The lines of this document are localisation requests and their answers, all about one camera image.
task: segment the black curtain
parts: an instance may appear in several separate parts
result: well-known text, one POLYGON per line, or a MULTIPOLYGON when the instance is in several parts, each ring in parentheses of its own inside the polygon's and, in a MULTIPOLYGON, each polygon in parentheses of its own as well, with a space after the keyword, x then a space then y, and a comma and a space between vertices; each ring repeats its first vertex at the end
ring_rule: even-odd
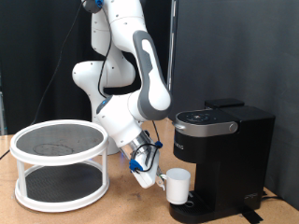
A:
POLYGON ((299 1, 177 6, 170 118, 222 98, 276 115, 265 185, 299 209, 299 1))
MULTIPOLYGON (((80 0, 0 2, 0 69, 9 134, 29 126, 34 120, 79 5, 80 0)), ((144 8, 147 28, 155 42, 165 76, 170 6, 171 0, 150 0, 144 8)), ((103 60, 91 47, 91 16, 83 8, 80 10, 37 122, 52 119, 91 120, 89 99, 72 79, 76 63, 103 60)), ((125 54, 125 57, 136 69, 134 57, 130 54, 125 54)), ((106 92, 121 94, 139 87, 140 78, 136 76, 130 87, 106 92)))

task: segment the white cup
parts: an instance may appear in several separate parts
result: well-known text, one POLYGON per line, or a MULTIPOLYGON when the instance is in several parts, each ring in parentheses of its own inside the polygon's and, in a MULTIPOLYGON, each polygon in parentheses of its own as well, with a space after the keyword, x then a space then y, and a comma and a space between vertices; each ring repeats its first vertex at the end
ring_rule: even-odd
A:
POLYGON ((167 181, 166 198, 173 204, 184 204, 188 200, 190 173, 184 169, 173 168, 161 175, 167 181))

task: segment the coffee machine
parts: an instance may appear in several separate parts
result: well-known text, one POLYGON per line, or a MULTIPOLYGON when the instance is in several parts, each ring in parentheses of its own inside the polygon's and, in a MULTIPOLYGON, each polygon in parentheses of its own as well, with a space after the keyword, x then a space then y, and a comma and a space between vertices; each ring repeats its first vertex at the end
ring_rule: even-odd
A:
POLYGON ((196 163, 194 191, 170 214, 202 223, 260 208, 275 116, 236 99, 178 113, 174 154, 196 163))

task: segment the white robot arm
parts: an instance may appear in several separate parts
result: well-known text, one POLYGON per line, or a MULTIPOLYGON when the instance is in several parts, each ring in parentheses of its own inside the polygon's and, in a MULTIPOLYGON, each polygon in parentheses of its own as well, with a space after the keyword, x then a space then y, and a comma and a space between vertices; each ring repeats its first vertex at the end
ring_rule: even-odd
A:
POLYGON ((162 187, 162 179, 156 177, 161 172, 159 150, 139 123, 166 118, 172 97, 146 29, 142 6, 139 0, 111 0, 101 7, 103 10, 96 14, 103 11, 107 14, 114 46, 136 58, 141 88, 130 94, 107 97, 98 106, 96 117, 117 147, 131 160, 131 170, 139 184, 148 188, 158 180, 162 187))

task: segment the wooden table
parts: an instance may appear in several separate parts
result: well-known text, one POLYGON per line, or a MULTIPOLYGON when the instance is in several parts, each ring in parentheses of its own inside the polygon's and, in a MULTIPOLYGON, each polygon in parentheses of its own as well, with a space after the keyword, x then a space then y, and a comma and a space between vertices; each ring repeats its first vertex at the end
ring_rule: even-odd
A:
MULTIPOLYGON (((174 167, 181 167, 192 174, 191 190, 194 186, 195 165, 178 160, 173 155, 174 127, 169 119, 156 122, 161 141, 160 167, 165 173, 174 167)), ((155 131, 151 122, 143 124, 153 140, 155 131)), ((0 154, 9 149, 12 135, 0 136, 0 154)), ((101 157, 94 159, 101 162, 101 157)), ((76 211, 47 214, 24 208, 18 204, 14 195, 18 179, 17 161, 11 154, 0 161, 0 223, 178 223, 168 212, 168 201, 165 192, 157 185, 142 189, 129 171, 129 161, 118 153, 108 156, 108 175, 110 187, 106 195, 96 203, 76 211)), ((274 195, 265 189, 270 196, 274 195)), ((298 224, 299 213, 289 204, 279 200, 262 202, 261 209, 256 211, 262 218, 262 224, 298 224)), ((249 224, 241 215, 226 217, 209 222, 211 224, 249 224)))

